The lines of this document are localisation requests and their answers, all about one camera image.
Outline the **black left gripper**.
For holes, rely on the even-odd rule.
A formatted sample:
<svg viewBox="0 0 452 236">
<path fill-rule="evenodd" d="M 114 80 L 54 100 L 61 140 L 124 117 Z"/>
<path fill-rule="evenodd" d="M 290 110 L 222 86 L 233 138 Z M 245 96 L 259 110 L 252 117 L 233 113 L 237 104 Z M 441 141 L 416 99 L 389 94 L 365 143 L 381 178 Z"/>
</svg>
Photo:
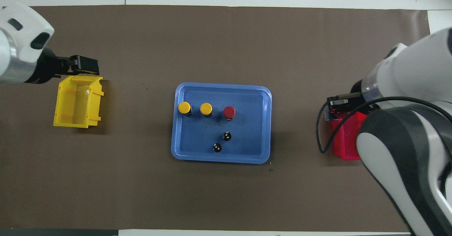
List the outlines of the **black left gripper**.
<svg viewBox="0 0 452 236">
<path fill-rule="evenodd" d="M 26 80 L 30 84 L 44 84 L 52 78 L 72 72 L 100 75 L 98 61 L 84 56 L 58 57 L 50 48 L 44 48 L 39 56 L 33 74 Z"/>
</svg>

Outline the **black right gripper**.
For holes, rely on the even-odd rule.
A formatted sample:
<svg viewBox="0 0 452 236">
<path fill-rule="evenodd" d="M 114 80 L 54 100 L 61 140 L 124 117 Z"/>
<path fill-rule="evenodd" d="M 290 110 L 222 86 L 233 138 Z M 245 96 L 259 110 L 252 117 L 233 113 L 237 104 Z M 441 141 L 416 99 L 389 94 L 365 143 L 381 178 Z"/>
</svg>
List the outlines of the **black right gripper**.
<svg viewBox="0 0 452 236">
<path fill-rule="evenodd" d="M 346 96 L 330 96 L 328 97 L 328 108 L 333 111 L 348 111 L 349 104 L 352 107 L 358 107 L 366 102 L 362 94 L 362 82 L 357 81 L 351 88 L 350 98 Z"/>
</svg>

